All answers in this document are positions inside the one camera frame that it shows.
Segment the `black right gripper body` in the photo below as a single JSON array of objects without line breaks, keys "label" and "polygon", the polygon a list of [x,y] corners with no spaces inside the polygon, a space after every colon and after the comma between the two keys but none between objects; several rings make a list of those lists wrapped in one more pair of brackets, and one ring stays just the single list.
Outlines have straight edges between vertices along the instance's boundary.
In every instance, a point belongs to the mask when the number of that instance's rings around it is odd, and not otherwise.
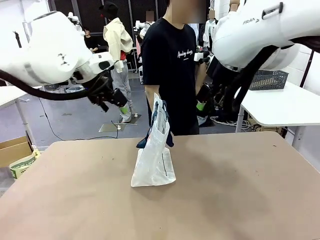
[{"label": "black right gripper body", "polygon": [[213,84],[204,82],[196,95],[196,99],[200,103],[206,103],[209,99],[213,99],[218,92],[218,88]]}]

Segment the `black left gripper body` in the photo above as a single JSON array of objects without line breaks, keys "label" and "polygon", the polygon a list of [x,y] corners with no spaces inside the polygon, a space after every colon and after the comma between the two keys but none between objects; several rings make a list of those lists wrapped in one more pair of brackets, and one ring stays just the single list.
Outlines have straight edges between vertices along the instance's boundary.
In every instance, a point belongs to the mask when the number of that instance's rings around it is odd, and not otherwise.
[{"label": "black left gripper body", "polygon": [[108,88],[98,94],[98,105],[104,112],[107,112],[109,110],[106,102],[122,108],[126,105],[128,100],[118,88]]}]

